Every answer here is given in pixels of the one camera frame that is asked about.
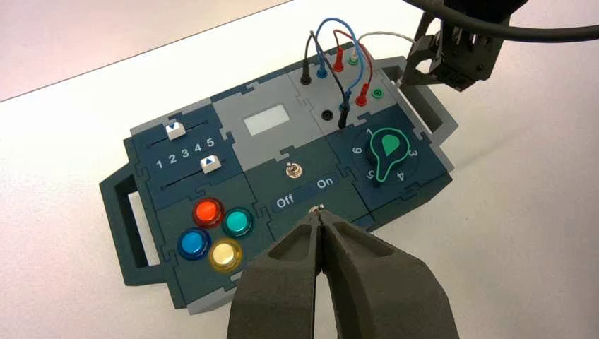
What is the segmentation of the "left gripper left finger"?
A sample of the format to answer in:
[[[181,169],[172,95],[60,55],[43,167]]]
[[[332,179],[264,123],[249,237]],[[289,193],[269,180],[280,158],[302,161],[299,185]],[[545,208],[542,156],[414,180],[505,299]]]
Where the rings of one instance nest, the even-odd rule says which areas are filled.
[[[242,272],[228,338],[313,338],[321,223],[309,213]]]

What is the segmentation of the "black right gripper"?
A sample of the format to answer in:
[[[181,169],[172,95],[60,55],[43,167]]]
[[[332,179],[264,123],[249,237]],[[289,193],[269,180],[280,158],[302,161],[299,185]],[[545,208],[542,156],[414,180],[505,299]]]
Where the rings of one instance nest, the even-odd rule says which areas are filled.
[[[418,34],[426,34],[437,17],[424,11]],[[487,80],[493,71],[503,40],[468,32],[450,23],[442,22],[439,44],[434,35],[423,35],[410,48],[402,83],[407,85],[445,84],[463,91],[478,81]],[[423,73],[417,66],[430,59],[432,74]]]

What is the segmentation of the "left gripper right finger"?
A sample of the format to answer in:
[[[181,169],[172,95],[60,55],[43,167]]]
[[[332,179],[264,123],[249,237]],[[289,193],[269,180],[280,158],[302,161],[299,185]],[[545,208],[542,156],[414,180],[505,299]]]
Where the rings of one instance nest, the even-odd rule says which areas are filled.
[[[339,338],[458,338],[449,298],[429,267],[328,210],[322,268]]]

